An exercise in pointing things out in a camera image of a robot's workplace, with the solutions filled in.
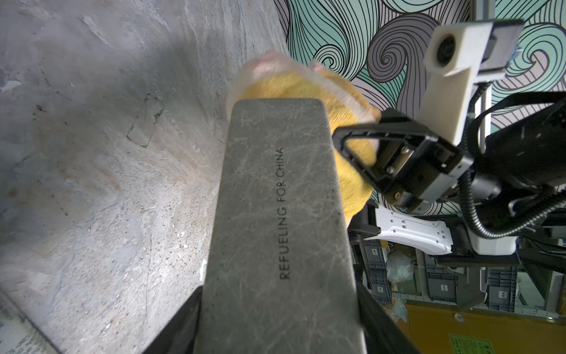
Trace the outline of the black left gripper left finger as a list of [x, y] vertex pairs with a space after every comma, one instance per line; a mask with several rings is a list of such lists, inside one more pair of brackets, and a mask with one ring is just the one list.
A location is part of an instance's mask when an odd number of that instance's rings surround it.
[[147, 346], [144, 354], [191, 354], [194, 350], [203, 287], [196, 288], [156, 338]]

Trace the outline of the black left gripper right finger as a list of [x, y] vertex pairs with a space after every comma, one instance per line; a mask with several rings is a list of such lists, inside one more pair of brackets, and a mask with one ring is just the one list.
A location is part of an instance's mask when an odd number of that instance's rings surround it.
[[418, 354], [382, 306], [359, 281], [356, 282], [361, 324], [368, 354]]

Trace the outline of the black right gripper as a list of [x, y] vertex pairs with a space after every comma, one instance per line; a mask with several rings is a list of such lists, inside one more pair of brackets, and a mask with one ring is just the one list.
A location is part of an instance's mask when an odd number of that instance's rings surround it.
[[502, 191], [498, 179], [473, 168], [466, 151], [394, 109], [386, 109], [379, 122], [336, 128], [333, 144], [391, 206], [406, 213], [458, 202], [458, 180], [465, 172], [471, 175], [473, 201], [491, 201]]

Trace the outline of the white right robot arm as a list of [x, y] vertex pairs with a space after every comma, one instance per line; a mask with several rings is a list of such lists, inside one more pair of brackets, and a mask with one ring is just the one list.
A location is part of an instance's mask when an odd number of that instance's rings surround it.
[[380, 191], [350, 236], [411, 246], [455, 267], [516, 265], [519, 237], [565, 205], [565, 93], [512, 94], [494, 106], [542, 109], [488, 137], [485, 113], [469, 106], [454, 145], [388, 111], [382, 124], [340, 127], [333, 144]]

